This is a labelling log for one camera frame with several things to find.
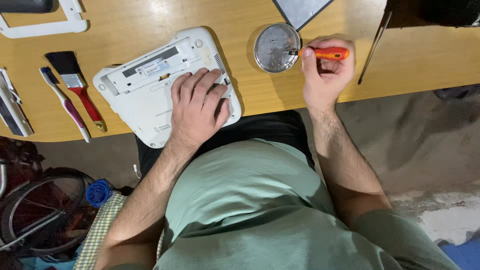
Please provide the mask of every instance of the black bristles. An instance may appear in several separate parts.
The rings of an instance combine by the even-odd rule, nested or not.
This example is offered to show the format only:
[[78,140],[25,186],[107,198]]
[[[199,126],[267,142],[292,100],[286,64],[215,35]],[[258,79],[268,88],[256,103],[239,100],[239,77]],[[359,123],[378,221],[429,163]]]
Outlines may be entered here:
[[53,82],[53,84],[57,85],[60,83],[49,67],[43,67],[40,70],[43,74],[47,75],[47,77],[50,79],[51,82]]
[[49,52],[45,57],[60,75],[81,73],[73,51]]

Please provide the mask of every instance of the orange screwdriver handle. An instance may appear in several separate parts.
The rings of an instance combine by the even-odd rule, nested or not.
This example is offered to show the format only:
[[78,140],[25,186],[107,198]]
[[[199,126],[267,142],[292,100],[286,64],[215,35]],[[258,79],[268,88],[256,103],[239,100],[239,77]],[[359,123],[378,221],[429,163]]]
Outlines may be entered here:
[[[325,49],[312,48],[312,49],[315,52],[315,56],[317,58],[330,60],[330,61],[345,60],[350,54],[350,51],[348,49],[342,48],[342,47],[330,47]],[[302,51],[303,49],[299,50],[299,56],[301,56]]]

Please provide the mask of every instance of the barcode sticker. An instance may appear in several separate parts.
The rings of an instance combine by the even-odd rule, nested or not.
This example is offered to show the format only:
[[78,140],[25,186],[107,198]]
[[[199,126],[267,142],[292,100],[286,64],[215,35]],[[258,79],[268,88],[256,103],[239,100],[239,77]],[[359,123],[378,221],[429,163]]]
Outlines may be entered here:
[[170,65],[166,61],[161,59],[156,59],[148,64],[145,64],[139,67],[138,71],[143,72],[147,76],[151,76],[169,67]]

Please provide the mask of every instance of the screwdriver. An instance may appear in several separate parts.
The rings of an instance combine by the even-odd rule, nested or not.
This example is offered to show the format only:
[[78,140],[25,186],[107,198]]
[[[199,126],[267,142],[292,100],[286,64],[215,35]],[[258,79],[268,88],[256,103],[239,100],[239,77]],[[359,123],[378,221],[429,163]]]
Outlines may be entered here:
[[[330,47],[325,49],[314,49],[315,56],[320,59],[330,60],[330,61],[340,61],[345,60],[350,51],[346,48],[342,47]],[[288,52],[288,55],[298,55],[301,56],[301,52],[303,49],[300,50],[285,50],[284,52]]]

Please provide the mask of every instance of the hand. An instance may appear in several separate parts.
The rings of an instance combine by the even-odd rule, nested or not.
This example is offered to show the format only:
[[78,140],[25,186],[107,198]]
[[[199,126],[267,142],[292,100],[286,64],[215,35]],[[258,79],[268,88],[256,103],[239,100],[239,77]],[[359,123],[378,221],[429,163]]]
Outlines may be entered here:
[[[343,47],[350,55],[341,61],[317,59],[311,48],[325,49]],[[305,74],[303,98],[310,115],[333,112],[340,92],[347,86],[355,74],[355,45],[352,41],[330,38],[314,39],[302,52],[302,68]]]
[[217,85],[207,94],[221,75],[218,69],[201,68],[194,75],[188,72],[172,84],[172,133],[169,141],[197,150],[215,134],[230,116],[227,91],[224,84]]

